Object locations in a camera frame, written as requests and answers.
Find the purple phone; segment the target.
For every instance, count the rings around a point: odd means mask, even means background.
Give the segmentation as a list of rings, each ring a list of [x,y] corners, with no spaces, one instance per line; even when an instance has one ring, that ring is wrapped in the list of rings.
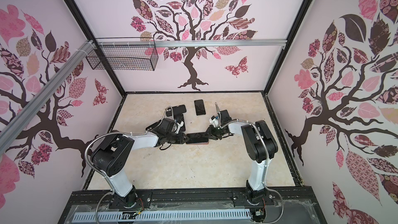
[[[199,142],[208,142],[209,138],[207,137],[207,134],[205,133],[190,133],[187,134],[188,137],[188,143],[199,143]]]

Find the pink phone case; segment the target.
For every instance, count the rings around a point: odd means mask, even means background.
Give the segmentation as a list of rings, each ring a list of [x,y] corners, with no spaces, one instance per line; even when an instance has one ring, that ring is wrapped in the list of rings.
[[[209,144],[209,141],[208,142],[199,142],[199,143],[186,143],[186,145],[208,145]]]

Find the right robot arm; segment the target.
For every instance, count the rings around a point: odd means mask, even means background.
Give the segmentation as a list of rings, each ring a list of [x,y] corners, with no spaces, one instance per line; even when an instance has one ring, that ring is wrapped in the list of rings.
[[[266,184],[267,169],[278,152],[278,145],[265,121],[250,122],[232,119],[227,110],[209,119],[208,138],[221,140],[229,136],[243,137],[246,151],[252,160],[251,172],[246,181],[246,197],[250,204],[258,204],[270,195]]]

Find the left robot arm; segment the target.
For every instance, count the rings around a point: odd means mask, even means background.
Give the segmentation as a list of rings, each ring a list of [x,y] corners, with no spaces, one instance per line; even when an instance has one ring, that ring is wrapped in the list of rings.
[[[92,153],[89,153],[90,147],[87,147],[85,160],[93,170],[105,178],[115,201],[122,207],[132,208],[136,205],[138,196],[124,169],[130,152],[143,148],[157,148],[164,144],[184,144],[188,141],[184,131],[183,120],[170,118],[157,121],[147,127],[143,134],[112,131],[90,143],[92,146],[101,140]]]

